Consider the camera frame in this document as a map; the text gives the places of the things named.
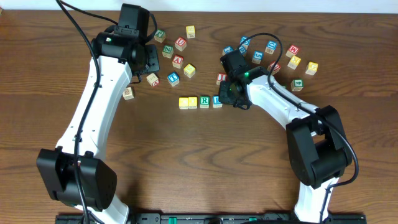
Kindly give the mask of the blue letter L block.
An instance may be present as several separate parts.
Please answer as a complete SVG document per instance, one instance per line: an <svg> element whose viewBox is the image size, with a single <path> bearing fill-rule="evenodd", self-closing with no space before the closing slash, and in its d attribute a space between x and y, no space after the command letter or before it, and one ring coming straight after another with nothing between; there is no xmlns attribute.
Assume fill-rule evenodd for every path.
<svg viewBox="0 0 398 224"><path fill-rule="evenodd" d="M218 95L212 96L212 102L213 108L221 108L223 106Z"/></svg>

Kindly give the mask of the green letter R block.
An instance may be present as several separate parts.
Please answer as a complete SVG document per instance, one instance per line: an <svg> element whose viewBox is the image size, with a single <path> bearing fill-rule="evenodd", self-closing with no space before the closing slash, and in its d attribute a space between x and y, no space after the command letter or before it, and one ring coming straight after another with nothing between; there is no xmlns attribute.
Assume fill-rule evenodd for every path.
<svg viewBox="0 0 398 224"><path fill-rule="evenodd" d="M200 108L208 109L210 107L210 97L209 96L201 96L200 97Z"/></svg>

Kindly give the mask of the yellow letter O block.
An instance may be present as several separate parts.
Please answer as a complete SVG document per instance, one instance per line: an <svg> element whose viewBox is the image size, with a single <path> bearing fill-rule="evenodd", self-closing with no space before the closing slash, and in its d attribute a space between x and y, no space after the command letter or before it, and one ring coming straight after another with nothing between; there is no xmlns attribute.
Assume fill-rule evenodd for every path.
<svg viewBox="0 0 398 224"><path fill-rule="evenodd" d="M189 109L197 109L198 107L198 97L191 96L188 98L188 108Z"/></svg>

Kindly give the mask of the yellow letter C block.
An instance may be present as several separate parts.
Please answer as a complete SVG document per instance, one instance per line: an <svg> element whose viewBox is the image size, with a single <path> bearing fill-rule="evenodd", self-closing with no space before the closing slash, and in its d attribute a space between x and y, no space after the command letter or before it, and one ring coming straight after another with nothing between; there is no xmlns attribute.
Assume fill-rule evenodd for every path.
<svg viewBox="0 0 398 224"><path fill-rule="evenodd" d="M188 109L188 97L180 97L178 104L179 104L180 110L187 110Z"/></svg>

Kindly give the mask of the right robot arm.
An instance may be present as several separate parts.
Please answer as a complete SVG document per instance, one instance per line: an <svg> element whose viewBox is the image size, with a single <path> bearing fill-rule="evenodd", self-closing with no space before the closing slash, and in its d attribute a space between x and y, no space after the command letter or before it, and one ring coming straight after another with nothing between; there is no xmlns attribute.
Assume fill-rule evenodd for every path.
<svg viewBox="0 0 398 224"><path fill-rule="evenodd" d="M341 185L338 179L346 167L358 164L337 110L300 100L263 67L227 69L226 76L219 90L222 104L243 110L259 106L286 131L290 165L300 181L296 217L324 222L331 192Z"/></svg>

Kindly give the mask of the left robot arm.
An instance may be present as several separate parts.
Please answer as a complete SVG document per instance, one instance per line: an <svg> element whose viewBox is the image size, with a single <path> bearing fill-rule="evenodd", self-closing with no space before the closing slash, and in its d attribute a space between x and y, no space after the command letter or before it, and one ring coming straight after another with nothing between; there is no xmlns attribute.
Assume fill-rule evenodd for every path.
<svg viewBox="0 0 398 224"><path fill-rule="evenodd" d="M53 200L87 209L97 223L126 223L129 207L115 194L117 175L104 162L109 129L134 75L158 72L154 38L114 26L91 42L87 83L55 149L41 149L37 167Z"/></svg>

